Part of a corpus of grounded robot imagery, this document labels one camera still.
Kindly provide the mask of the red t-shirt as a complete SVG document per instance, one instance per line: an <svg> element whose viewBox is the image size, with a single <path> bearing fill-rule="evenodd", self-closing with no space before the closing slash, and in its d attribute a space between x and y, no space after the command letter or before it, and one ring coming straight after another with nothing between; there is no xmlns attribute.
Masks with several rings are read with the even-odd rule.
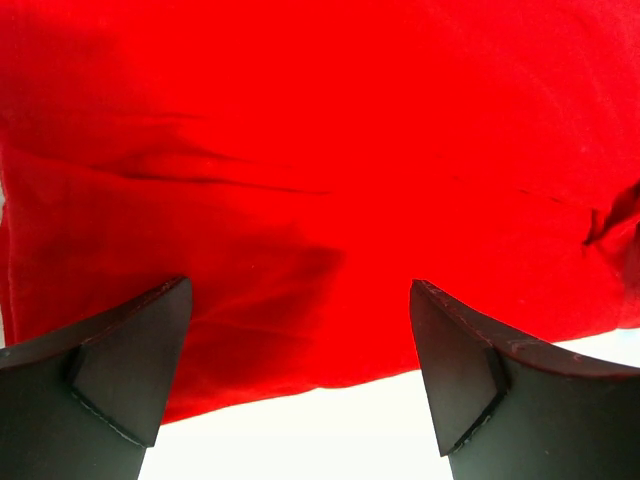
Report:
<svg viewBox="0 0 640 480"><path fill-rule="evenodd" d="M165 418L417 367L425 279L639 324L635 1L5 1L8 344L184 276Z"/></svg>

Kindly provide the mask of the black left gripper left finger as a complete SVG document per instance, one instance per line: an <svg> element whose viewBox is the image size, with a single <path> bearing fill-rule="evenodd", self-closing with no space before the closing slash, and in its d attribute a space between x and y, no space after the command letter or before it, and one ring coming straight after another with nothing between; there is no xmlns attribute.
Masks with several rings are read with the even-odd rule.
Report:
<svg viewBox="0 0 640 480"><path fill-rule="evenodd" d="M192 312L188 279L1 351L1 476L138 478Z"/></svg>

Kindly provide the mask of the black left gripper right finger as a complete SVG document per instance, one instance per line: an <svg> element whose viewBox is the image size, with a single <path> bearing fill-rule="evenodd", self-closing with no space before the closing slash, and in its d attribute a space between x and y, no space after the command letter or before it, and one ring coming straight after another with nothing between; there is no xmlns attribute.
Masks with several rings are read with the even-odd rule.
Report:
<svg viewBox="0 0 640 480"><path fill-rule="evenodd" d="M638 478L637 368L547 343L424 280L410 320L454 478Z"/></svg>

